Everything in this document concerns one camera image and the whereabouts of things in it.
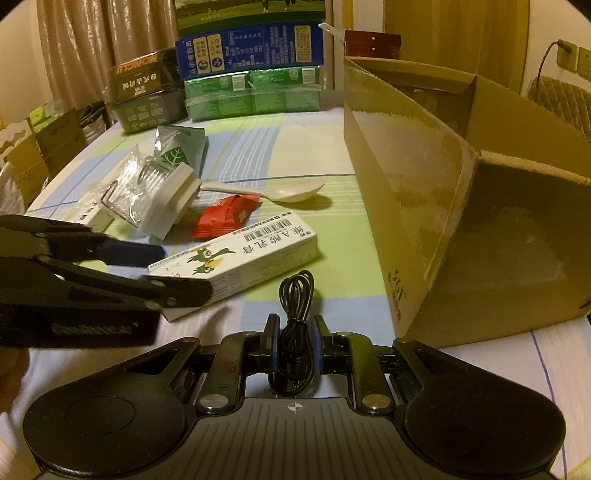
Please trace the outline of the person's left hand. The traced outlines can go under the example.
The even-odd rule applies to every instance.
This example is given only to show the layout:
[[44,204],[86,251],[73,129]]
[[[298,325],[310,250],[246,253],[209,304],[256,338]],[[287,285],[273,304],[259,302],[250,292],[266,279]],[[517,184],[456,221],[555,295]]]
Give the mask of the person's left hand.
[[30,364],[28,349],[0,348],[0,412],[9,413]]

